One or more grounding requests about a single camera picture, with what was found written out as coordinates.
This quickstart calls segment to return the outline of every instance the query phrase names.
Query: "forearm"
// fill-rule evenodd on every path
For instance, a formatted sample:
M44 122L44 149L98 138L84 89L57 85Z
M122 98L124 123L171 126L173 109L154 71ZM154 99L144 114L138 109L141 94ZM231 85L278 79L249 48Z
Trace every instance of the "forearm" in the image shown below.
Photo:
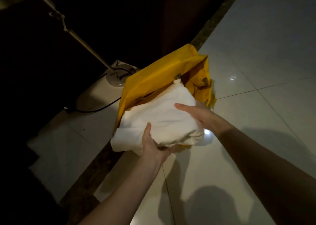
M217 136L276 223L314 221L316 180L222 119Z
M155 159L141 157L123 183L93 210L81 225L130 224L161 167Z

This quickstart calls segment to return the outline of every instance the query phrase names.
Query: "power cord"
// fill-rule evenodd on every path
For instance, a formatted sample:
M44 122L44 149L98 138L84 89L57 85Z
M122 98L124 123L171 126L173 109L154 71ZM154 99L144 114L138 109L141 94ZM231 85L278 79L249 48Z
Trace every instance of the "power cord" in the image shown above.
M126 70L126 69L124 69L124 68L115 68L115 67L114 67L113 70L124 70L124 71L128 72L130 75L132 75L132 73L131 73L130 71L128 71L128 70ZM98 80L100 80L101 78L103 78L105 75L107 75L107 73L105 73L105 74L101 75L99 78L97 78L94 83L96 83ZM95 113L95 112L99 112L99 111L101 111L101 110L103 110L103 109L105 109L105 108L111 106L113 103L119 101L120 99L121 99L121 97L119 97L117 100L115 100L115 101L109 103L108 105L105 105L105 106L102 107L102 108L99 108L99 109L96 109L96 110L92 110L92 111L79 110L79 109L77 109L77 106L76 106L76 104L75 104L75 109L74 109L74 111L77 111L77 112L79 112L79 113Z

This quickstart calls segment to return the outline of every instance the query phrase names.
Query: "right hand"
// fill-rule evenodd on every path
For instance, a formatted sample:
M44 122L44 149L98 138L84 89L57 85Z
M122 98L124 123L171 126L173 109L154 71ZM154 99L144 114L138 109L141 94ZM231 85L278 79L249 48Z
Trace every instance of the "right hand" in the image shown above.
M221 121L221 117L213 113L204 103L196 100L195 106L185 104L174 104L174 106L182 111L186 111L192 115L193 118L199 120L202 126L213 133L216 130L216 125Z

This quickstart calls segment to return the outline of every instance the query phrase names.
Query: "round metal base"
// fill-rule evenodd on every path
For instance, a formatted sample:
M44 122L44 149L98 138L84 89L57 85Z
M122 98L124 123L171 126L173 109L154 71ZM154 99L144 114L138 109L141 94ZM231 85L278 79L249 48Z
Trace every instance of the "round metal base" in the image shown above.
M108 83L114 87L123 87L126 79L132 74L136 73L136 70L129 64L119 64L113 68L115 73L110 71L106 75Z

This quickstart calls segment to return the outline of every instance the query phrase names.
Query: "yellow plastic bag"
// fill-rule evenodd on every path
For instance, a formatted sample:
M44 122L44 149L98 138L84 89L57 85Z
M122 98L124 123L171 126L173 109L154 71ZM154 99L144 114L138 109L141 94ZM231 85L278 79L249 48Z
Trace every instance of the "yellow plastic bag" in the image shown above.
M208 55L199 55L194 46L186 44L126 80L115 129L124 111L149 102L179 77L196 100L213 107L216 99L212 93Z

